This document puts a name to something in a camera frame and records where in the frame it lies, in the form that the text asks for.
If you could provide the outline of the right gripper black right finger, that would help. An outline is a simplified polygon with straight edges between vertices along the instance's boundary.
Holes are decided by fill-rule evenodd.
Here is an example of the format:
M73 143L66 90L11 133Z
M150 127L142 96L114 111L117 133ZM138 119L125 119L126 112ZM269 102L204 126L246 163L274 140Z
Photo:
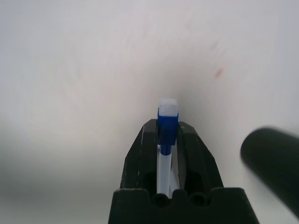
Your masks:
M177 132L179 186L188 194L222 188L216 161L193 126L180 121Z

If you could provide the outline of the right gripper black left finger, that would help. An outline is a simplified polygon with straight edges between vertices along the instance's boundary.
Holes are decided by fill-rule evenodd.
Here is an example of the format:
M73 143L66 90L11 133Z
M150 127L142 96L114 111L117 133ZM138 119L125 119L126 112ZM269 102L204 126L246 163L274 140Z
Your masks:
M157 192L157 120L150 119L140 129L124 161L121 189Z

